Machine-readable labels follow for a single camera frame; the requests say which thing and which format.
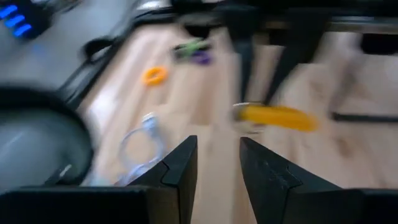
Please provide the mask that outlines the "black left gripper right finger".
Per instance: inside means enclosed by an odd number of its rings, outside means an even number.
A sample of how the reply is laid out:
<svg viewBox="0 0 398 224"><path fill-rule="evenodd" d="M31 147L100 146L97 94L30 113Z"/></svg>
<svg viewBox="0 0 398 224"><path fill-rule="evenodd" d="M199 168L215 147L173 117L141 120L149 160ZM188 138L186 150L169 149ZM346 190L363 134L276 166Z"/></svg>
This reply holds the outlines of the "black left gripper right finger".
<svg viewBox="0 0 398 224"><path fill-rule="evenodd" d="M258 223L397 224L394 189L343 189L248 137L239 158Z"/></svg>

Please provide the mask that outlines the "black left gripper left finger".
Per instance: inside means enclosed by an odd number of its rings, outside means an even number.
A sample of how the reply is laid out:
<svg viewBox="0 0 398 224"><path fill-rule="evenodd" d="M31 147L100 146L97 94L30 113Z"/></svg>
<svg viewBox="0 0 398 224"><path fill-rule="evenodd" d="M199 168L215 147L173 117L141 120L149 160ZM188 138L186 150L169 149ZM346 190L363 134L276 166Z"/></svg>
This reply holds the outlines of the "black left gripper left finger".
<svg viewBox="0 0 398 224"><path fill-rule="evenodd" d="M125 187L24 187L1 194L1 224L190 223L198 139L187 137Z"/></svg>

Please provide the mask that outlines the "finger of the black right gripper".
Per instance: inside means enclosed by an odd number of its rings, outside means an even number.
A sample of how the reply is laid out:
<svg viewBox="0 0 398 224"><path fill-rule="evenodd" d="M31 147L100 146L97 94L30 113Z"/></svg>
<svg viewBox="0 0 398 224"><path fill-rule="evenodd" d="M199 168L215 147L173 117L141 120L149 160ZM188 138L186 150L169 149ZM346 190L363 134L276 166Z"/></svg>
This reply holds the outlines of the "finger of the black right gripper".
<svg viewBox="0 0 398 224"><path fill-rule="evenodd" d="M289 30L286 45L276 66L264 105L270 105L279 87L300 63L312 61L330 20L326 11L290 11L287 16Z"/></svg>
<svg viewBox="0 0 398 224"><path fill-rule="evenodd" d="M235 17L231 23L231 40L235 52L240 56L240 92L239 101L245 102L254 61L253 36L258 27L258 20Z"/></svg>

